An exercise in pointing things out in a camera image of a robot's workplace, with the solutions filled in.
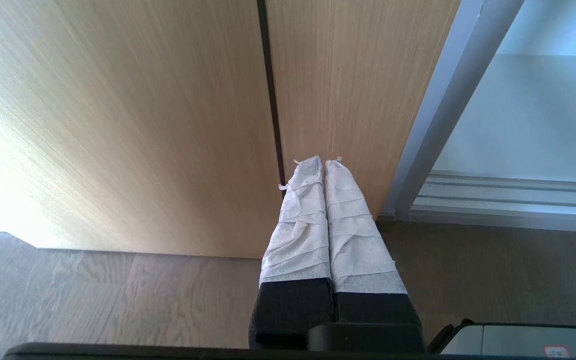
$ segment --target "cabinet door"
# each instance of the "cabinet door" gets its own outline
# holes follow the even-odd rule
[[[278,183],[254,0],[0,0],[0,230],[258,258]]]
[[[376,215],[459,0],[268,0],[283,159],[343,157]]]

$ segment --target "sticker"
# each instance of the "sticker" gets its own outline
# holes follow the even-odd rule
[[[566,346],[563,345],[547,345],[543,347],[543,352],[546,358],[552,359],[569,359],[570,353]]]

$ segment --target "gray floor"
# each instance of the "gray floor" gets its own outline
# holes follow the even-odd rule
[[[429,340],[576,325],[576,233],[382,223]],[[246,347],[259,260],[40,250],[0,234],[0,357],[23,342]]]

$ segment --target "paper towel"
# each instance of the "paper towel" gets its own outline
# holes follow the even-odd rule
[[[320,157],[299,162],[285,190],[279,222],[263,255],[259,285],[270,281],[330,278]]]
[[[324,176],[334,292],[407,294],[364,194],[340,161],[326,161]]]

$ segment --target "wooden door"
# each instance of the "wooden door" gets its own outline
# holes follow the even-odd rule
[[[259,258],[278,183],[254,0],[0,0],[0,230]]]
[[[268,0],[286,177],[343,157],[377,215],[459,0]]]

